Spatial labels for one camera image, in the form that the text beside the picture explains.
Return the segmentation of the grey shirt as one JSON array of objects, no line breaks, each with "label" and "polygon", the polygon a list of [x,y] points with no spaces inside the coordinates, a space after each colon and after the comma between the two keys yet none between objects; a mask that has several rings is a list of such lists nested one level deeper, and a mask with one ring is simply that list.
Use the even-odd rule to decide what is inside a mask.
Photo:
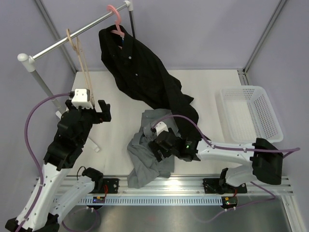
[{"label": "grey shirt", "polygon": [[133,170],[127,177],[129,188],[140,189],[157,177],[169,178],[175,169],[174,157],[158,162],[148,143],[156,137],[151,127],[161,118],[170,116],[168,109],[146,110],[142,113],[139,132],[135,133],[127,150],[133,163]]}]

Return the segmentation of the beige plastic hanger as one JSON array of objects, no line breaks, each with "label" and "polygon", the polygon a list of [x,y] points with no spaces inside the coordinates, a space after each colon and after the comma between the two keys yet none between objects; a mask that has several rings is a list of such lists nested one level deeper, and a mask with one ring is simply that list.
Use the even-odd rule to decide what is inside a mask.
[{"label": "beige plastic hanger", "polygon": [[85,58],[85,54],[84,54],[84,51],[83,51],[83,48],[82,48],[82,44],[81,44],[78,36],[76,37],[76,42],[75,43],[73,42],[69,29],[66,29],[66,35],[67,35],[67,38],[69,40],[69,43],[71,44],[73,50],[75,51],[75,53],[78,57],[80,67],[81,67],[82,73],[84,75],[85,83],[86,83],[88,89],[90,90],[90,96],[91,96],[92,100],[95,102],[91,78],[90,78],[90,72],[89,72],[89,69],[88,69],[88,65],[87,65],[87,62],[86,62],[86,58]]}]

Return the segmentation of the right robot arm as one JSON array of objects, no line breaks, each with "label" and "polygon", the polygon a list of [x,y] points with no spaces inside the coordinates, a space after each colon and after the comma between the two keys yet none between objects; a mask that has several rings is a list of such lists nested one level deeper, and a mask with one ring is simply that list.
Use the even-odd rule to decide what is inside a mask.
[{"label": "right robot arm", "polygon": [[160,132],[148,143],[158,162],[175,156],[186,162],[219,160],[236,163],[236,168],[224,168],[214,184],[207,188],[225,194],[242,184],[258,180],[269,185],[280,185],[283,153],[266,139],[257,138],[252,144],[215,143],[198,137],[183,139],[172,129]]}]

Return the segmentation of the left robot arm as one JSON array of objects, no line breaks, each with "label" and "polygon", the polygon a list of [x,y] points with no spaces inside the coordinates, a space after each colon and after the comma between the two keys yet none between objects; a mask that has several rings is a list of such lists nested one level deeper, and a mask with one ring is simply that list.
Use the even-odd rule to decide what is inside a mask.
[{"label": "left robot arm", "polygon": [[73,187],[54,202],[58,188],[81,155],[92,126],[111,120],[111,106],[104,100],[99,100],[98,104],[101,112],[66,101],[68,111],[62,115],[54,140],[48,146],[39,180],[23,211],[6,222],[8,231],[57,232],[82,197],[106,189],[103,173],[87,168]]}]

